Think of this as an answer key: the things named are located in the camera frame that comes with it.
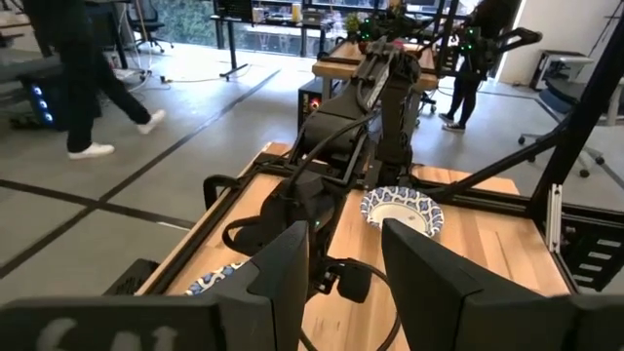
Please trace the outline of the small green plant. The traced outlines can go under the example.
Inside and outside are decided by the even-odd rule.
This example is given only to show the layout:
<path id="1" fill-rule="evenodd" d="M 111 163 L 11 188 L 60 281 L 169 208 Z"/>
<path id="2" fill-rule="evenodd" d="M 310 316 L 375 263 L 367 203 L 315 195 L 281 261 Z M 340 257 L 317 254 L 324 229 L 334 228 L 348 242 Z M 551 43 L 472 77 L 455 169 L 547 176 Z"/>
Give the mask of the small green plant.
<path id="1" fill-rule="evenodd" d="M 343 20 L 343 27 L 347 32 L 348 41 L 357 41 L 360 31 L 360 19 L 358 13 L 349 13 Z"/>

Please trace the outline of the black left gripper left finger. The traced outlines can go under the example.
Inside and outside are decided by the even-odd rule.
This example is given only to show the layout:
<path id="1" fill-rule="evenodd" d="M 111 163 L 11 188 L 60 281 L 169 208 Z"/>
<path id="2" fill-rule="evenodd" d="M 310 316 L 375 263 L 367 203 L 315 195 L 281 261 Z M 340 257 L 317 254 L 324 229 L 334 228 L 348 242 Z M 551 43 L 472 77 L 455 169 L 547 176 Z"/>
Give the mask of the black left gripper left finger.
<path id="1" fill-rule="evenodd" d="M 298 221 L 214 286 L 224 351 L 296 351 L 308 254 L 308 226 Z"/>

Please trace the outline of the black computer box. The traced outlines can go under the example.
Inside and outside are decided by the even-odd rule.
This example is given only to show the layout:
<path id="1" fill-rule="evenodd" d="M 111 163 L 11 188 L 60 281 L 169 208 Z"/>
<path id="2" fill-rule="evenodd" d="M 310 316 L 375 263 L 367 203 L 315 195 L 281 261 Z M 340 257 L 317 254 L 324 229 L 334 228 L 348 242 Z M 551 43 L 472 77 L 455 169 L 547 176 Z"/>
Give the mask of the black computer box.
<path id="1" fill-rule="evenodd" d="M 323 100 L 323 78 L 314 78 L 297 91 L 297 131 L 300 132 L 308 116 L 314 112 Z"/>

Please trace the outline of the blue patterned white paper bowl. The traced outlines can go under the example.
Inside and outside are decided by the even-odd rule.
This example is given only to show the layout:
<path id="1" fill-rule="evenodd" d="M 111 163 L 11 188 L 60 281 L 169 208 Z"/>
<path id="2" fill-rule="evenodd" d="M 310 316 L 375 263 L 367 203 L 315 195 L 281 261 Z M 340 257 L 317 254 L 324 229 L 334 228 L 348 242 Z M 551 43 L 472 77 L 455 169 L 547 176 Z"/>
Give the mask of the blue patterned white paper bowl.
<path id="1" fill-rule="evenodd" d="M 360 203 L 365 222 L 377 229 L 384 219 L 396 219 L 411 229 L 434 238 L 442 232 L 442 207 L 428 195 L 404 186 L 385 186 L 367 191 Z"/>
<path id="2" fill-rule="evenodd" d="M 195 280 L 184 292 L 186 295 L 198 295 L 210 289 L 216 283 L 231 276 L 236 270 L 244 265 L 244 262 L 234 262 L 224 265 L 215 271 Z"/>

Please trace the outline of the standing person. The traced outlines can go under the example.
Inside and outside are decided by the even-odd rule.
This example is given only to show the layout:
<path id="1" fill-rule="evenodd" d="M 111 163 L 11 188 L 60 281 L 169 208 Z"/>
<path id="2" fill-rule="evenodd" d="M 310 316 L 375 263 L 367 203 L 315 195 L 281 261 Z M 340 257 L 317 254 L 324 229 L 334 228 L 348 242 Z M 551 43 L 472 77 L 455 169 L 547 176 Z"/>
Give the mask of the standing person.
<path id="1" fill-rule="evenodd" d="M 519 0 L 481 0 L 463 23 L 464 27 L 476 27 L 487 39 L 496 38 L 504 27 L 513 21 Z M 447 113 L 439 117 L 445 121 L 446 131 L 463 133 L 476 105 L 480 79 L 456 77 L 451 105 Z"/>

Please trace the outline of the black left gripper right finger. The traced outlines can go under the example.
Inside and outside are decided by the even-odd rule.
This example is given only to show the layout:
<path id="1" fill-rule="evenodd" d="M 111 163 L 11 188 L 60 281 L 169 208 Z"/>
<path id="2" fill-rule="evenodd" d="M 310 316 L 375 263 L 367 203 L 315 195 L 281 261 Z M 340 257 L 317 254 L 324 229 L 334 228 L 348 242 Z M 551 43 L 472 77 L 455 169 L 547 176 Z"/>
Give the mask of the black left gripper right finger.
<path id="1" fill-rule="evenodd" d="M 577 309 L 546 297 L 415 232 L 382 224 L 390 290 L 415 351 L 565 351 Z"/>

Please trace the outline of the black office chair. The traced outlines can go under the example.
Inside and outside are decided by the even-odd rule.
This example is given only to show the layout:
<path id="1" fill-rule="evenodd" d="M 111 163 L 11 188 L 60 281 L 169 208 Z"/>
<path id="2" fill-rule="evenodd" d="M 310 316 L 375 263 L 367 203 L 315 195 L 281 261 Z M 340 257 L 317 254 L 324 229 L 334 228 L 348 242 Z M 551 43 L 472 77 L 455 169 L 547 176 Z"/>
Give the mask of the black office chair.
<path id="1" fill-rule="evenodd" d="M 131 31 L 140 35 L 140 38 L 134 42 L 138 51 L 143 44 L 156 47 L 161 54 L 165 53 L 165 49 L 161 45 L 162 42 L 168 43 L 171 48 L 174 47 L 171 41 L 156 35 L 156 32 L 166 25 L 160 20 L 158 10 L 153 5 L 152 0 L 130 0 L 126 19 Z"/>

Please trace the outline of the silver aluminium bracket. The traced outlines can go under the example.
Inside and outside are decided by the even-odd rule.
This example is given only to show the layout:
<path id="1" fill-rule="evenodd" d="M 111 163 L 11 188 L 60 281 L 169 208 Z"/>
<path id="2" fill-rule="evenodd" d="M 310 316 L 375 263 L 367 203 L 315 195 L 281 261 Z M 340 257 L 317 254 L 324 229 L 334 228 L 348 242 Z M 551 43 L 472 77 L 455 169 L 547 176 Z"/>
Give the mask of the silver aluminium bracket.
<path id="1" fill-rule="evenodd" d="M 548 250 L 553 254 L 561 251 L 563 214 L 563 186 L 553 183 L 548 195 L 545 238 Z"/>

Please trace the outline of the wooden neighbouring table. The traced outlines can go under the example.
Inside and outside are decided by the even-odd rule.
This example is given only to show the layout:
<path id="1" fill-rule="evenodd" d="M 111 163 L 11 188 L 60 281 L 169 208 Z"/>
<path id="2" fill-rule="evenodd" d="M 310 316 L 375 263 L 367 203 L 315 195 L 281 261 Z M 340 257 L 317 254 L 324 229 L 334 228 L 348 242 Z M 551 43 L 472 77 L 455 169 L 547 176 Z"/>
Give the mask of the wooden neighbouring table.
<path id="1" fill-rule="evenodd" d="M 340 47 L 338 47 L 333 54 L 330 54 L 330 56 L 342 59 L 353 59 L 355 61 L 355 64 L 318 60 L 312 65 L 312 73 L 315 76 L 337 80 L 348 80 L 350 78 L 350 76 L 354 73 L 357 65 L 364 56 L 360 53 L 360 50 L 356 44 L 352 44 L 349 42 L 343 43 L 344 44 L 340 45 Z M 404 44 L 404 49 L 406 50 L 406 52 L 413 55 L 415 55 L 420 47 L 420 45 L 412 43 Z M 433 51 L 431 49 L 426 49 L 425 51 L 423 51 L 419 56 L 418 62 L 420 67 L 423 69 L 434 69 L 435 61 Z M 424 73 L 423 71 L 417 83 L 415 84 L 415 88 L 419 91 L 433 91 L 438 88 L 438 85 L 439 78 L 436 75 Z"/>

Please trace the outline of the black standing desk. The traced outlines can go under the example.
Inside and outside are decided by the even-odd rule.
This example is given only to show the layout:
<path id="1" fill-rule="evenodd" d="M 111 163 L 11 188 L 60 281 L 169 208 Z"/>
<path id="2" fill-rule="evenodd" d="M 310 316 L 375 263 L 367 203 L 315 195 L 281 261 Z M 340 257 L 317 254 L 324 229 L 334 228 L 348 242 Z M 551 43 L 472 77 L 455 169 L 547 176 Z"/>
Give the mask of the black standing desk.
<path id="1" fill-rule="evenodd" d="M 262 51 L 269 49 L 270 40 L 279 40 L 279 52 L 287 54 L 292 40 L 299 44 L 298 55 L 318 56 L 325 50 L 328 33 L 335 20 L 330 4 L 313 0 L 208 0 L 213 3 L 211 20 L 215 25 L 216 46 L 227 49 L 231 68 L 219 76 L 225 80 L 245 68 L 236 57 L 236 40 L 255 35 Z"/>

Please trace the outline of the white cart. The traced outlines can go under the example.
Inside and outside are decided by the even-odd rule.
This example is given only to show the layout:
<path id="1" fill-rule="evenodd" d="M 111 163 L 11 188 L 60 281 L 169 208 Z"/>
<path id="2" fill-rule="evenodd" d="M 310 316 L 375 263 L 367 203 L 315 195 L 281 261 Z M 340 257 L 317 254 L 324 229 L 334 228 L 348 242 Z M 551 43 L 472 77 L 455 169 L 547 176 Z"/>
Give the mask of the white cart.
<path id="1" fill-rule="evenodd" d="M 594 60 L 577 52 L 542 50 L 528 86 L 534 91 L 546 88 L 546 80 L 575 81 L 581 70 Z"/>

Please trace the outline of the grey swivel chair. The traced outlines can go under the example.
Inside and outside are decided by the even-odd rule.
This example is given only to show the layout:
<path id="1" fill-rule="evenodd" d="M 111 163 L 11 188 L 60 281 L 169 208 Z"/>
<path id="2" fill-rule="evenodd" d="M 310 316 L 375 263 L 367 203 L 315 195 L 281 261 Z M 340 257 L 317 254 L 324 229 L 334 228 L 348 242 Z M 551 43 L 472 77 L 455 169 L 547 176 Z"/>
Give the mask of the grey swivel chair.
<path id="1" fill-rule="evenodd" d="M 564 115 L 563 118 L 556 117 L 558 123 L 565 122 L 567 115 L 580 101 L 586 85 L 560 78 L 547 78 L 545 85 L 546 88 L 539 93 L 539 98 L 551 109 Z M 587 178 L 592 168 L 602 166 L 605 159 L 602 152 L 584 145 L 576 162 L 580 165 L 579 176 Z"/>

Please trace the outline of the walking person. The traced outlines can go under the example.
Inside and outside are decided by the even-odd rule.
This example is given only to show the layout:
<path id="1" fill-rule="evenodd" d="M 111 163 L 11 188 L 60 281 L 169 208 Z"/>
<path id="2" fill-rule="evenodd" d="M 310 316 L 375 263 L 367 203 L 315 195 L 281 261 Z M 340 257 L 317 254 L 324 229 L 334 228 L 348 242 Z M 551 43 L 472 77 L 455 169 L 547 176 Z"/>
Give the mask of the walking person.
<path id="1" fill-rule="evenodd" d="M 116 77 L 94 42 L 84 0 L 21 1 L 34 32 L 55 49 L 67 77 L 66 148 L 70 159 L 97 158 L 115 151 L 113 145 L 92 139 L 99 92 L 107 95 L 143 135 L 165 119 L 164 110 L 149 112 Z"/>

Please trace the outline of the black machine with blue lights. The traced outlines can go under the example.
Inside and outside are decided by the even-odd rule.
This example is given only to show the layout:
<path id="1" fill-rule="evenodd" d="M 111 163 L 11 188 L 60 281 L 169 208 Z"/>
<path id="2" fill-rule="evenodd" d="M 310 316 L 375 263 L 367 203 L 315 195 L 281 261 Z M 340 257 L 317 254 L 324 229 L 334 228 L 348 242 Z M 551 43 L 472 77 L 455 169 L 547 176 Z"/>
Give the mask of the black machine with blue lights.
<path id="1" fill-rule="evenodd" d="M 21 87 L 0 92 L 0 109 L 27 101 L 30 112 L 10 112 L 13 129 L 66 130 L 66 79 L 57 56 L 0 64 L 0 85 L 20 82 Z"/>

